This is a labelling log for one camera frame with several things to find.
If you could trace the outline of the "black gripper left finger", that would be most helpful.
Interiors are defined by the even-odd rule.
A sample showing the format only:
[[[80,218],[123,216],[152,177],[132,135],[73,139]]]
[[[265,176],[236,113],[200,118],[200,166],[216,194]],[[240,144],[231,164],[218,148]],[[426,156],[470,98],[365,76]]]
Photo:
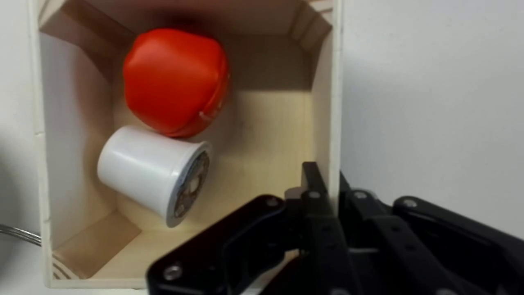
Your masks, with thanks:
[[[314,162],[296,198],[258,195],[150,264],[149,295],[331,295],[347,289],[349,253]]]

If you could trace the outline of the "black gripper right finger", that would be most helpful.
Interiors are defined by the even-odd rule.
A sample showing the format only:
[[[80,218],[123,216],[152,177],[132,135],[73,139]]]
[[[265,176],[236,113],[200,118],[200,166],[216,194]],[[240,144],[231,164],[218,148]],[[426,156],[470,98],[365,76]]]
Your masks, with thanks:
[[[349,253],[367,261],[363,289],[375,295],[524,295],[524,241],[426,202],[383,203],[339,185]]]

